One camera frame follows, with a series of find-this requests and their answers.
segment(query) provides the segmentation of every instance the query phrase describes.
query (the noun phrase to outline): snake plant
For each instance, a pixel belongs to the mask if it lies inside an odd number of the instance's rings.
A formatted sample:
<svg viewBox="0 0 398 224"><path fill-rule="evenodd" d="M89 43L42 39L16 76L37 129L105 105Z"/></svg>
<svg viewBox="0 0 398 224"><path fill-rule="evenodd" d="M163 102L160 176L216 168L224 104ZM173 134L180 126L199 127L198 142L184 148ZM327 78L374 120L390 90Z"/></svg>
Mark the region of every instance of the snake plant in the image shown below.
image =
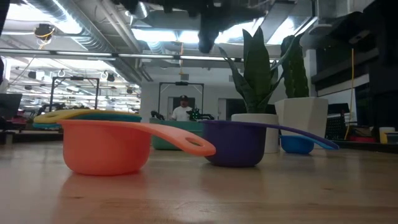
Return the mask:
<svg viewBox="0 0 398 224"><path fill-rule="evenodd" d="M243 97L247 112L265 113L272 92L283 78L283 75L278 78L278 66L289 55L290 47L287 48L285 55L278 62L274 61L272 66L270 66L269 54L264 45L264 38L260 27L253 36L248 31L243 30L243 40L243 76L239 73L233 60L227 56L226 52L221 47L219 49L232 70L235 89Z"/></svg>
<svg viewBox="0 0 398 224"><path fill-rule="evenodd" d="M290 53L282 63L286 95L288 98L308 97L308 80L305 74L300 38L295 38L293 35L285 37L280 46L280 56L284 56L289 47L291 48Z"/></svg>

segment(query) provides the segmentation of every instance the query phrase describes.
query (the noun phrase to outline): monitor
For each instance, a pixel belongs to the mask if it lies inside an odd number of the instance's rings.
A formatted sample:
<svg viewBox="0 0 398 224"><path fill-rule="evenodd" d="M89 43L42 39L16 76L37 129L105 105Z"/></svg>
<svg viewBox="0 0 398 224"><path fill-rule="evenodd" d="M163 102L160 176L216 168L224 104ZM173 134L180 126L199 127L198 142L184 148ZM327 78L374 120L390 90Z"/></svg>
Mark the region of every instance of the monitor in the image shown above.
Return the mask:
<svg viewBox="0 0 398 224"><path fill-rule="evenodd" d="M0 117L6 120L18 114L22 94L0 93Z"/></svg>

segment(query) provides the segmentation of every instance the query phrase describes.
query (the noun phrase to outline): white shirt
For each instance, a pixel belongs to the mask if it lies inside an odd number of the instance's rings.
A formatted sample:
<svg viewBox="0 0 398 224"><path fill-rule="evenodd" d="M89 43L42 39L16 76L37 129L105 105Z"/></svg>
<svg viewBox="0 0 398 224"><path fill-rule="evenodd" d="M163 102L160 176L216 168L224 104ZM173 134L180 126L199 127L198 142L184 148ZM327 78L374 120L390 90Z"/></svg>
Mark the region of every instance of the white shirt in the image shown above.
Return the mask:
<svg viewBox="0 0 398 224"><path fill-rule="evenodd" d="M192 110L192 108L189 106L187 106L186 108L179 106L178 108L175 108L173 110L172 118L176 121L189 121L189 114L187 114L187 111L190 110Z"/></svg>

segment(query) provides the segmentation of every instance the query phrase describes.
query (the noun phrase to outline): white planter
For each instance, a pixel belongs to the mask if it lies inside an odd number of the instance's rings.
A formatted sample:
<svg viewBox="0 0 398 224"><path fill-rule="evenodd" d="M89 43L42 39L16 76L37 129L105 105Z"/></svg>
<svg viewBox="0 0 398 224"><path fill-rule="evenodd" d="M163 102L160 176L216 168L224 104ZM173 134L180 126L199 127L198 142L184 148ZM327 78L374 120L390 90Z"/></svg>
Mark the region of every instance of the white planter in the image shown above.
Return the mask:
<svg viewBox="0 0 398 224"><path fill-rule="evenodd" d="M325 137L328 100L317 97L291 98L275 103L279 124ZM286 135L299 135L282 131Z"/></svg>
<svg viewBox="0 0 398 224"><path fill-rule="evenodd" d="M274 114L234 114L231 121L276 124L278 125L278 116ZM267 128L266 145L264 153L279 152L278 147L279 133L277 129Z"/></svg>

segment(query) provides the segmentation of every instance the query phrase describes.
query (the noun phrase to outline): wooden table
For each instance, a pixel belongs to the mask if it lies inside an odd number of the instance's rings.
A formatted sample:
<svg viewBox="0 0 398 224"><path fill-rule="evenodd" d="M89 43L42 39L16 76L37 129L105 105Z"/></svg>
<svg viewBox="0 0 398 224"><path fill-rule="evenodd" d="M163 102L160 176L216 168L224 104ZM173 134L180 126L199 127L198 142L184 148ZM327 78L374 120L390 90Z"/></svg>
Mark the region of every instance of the wooden table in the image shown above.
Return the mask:
<svg viewBox="0 0 398 224"><path fill-rule="evenodd" d="M398 156L315 150L215 167L153 151L140 173L72 173L62 143L0 148L0 223L398 223Z"/></svg>

